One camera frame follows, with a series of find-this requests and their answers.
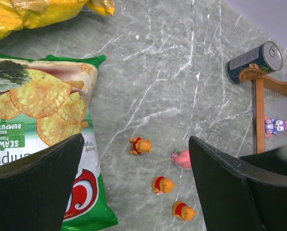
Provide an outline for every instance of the purple and white figurine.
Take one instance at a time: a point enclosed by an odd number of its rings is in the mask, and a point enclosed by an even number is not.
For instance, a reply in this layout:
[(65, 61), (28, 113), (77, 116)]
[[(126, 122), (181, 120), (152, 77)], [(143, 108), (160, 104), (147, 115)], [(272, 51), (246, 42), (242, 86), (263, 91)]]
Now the purple and white figurine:
[(281, 133), (285, 129), (287, 129), (287, 121), (269, 117), (265, 118), (265, 134), (267, 138)]

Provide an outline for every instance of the wooden frame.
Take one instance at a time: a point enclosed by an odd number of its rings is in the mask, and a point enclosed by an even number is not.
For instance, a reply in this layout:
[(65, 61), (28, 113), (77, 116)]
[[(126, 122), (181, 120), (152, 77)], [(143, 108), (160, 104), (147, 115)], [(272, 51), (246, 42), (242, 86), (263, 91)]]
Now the wooden frame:
[(255, 137), (256, 137), (256, 153), (264, 153), (266, 151), (265, 138), (265, 103), (264, 88), (275, 91), (279, 94), (287, 96), (287, 82), (276, 80), (270, 76), (263, 76), (253, 80), (254, 83), (254, 111), (255, 111)]

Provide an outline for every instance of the pink pig figurine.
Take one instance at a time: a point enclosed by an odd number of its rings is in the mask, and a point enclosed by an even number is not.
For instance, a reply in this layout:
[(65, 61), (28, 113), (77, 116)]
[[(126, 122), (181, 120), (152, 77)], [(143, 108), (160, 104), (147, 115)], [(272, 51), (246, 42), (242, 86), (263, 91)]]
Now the pink pig figurine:
[(175, 165), (179, 165), (184, 169), (191, 169), (189, 150), (185, 149), (183, 151), (176, 150), (171, 155), (171, 160)]

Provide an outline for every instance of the can lid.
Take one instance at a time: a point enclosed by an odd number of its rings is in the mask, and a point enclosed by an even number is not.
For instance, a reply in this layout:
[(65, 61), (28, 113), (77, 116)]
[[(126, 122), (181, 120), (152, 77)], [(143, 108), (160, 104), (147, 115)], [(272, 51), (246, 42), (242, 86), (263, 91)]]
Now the can lid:
[(283, 59), (280, 49), (273, 42), (268, 41), (263, 46), (263, 54), (266, 60), (266, 63), (274, 71), (281, 70), (283, 66)]

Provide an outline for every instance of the can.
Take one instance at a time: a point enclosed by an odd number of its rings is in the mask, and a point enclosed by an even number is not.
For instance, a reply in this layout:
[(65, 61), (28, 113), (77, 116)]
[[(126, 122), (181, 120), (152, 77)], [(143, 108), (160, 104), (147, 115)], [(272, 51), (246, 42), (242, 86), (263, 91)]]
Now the can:
[(241, 84), (279, 71), (282, 66), (280, 49), (273, 42), (267, 41), (227, 62), (225, 72), (233, 84)]

